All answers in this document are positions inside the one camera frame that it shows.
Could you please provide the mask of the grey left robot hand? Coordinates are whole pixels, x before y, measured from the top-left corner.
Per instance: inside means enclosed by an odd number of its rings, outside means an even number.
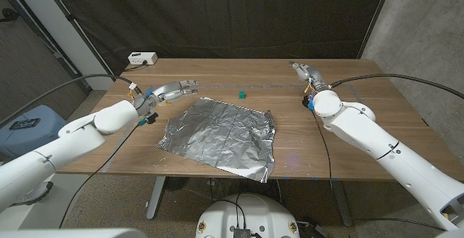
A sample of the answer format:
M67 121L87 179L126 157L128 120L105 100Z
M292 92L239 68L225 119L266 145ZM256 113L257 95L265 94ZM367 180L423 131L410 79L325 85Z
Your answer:
M165 85L151 86L145 93L140 93L134 102L134 107L140 117L154 113L156 106L165 106L179 100L181 97L196 94L191 86L198 85L195 80L169 82Z

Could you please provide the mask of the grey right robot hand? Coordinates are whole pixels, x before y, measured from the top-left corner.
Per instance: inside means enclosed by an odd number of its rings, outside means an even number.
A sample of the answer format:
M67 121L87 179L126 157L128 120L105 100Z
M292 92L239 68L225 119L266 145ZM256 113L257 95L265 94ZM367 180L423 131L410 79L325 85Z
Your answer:
M321 92L331 88L314 67L294 61L289 61L289 66L297 72L299 80L307 83L307 87L304 90L305 93L308 91Z

